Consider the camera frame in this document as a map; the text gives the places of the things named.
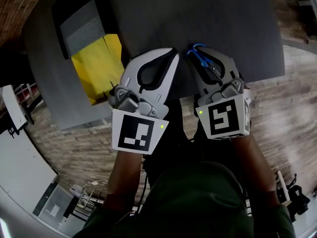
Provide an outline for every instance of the white box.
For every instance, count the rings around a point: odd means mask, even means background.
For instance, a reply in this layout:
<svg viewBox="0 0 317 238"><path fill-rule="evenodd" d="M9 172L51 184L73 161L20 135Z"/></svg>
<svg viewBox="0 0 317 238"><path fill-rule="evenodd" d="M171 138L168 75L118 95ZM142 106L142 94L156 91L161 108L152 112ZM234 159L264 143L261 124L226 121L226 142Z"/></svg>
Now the white box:
<svg viewBox="0 0 317 238"><path fill-rule="evenodd" d="M196 108L208 139L250 134L250 108L243 94Z"/></svg>
<svg viewBox="0 0 317 238"><path fill-rule="evenodd" d="M112 110L112 148L152 154L168 121L118 109Z"/></svg>

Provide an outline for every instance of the black wire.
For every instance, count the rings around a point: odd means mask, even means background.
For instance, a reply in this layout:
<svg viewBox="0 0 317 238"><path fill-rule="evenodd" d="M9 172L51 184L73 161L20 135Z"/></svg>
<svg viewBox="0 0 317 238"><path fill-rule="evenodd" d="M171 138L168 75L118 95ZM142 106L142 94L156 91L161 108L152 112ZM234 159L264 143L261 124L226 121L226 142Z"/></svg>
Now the black wire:
<svg viewBox="0 0 317 238"><path fill-rule="evenodd" d="M144 197L144 193L145 193L145 190L147 188L147 181L148 181L148 174L145 176L144 188L143 188L143 192L142 192L142 195L141 195L141 198L140 198L140 202L139 202L138 210L137 210L136 214L139 214L139 210L140 210L140 207L141 207L142 199Z"/></svg>

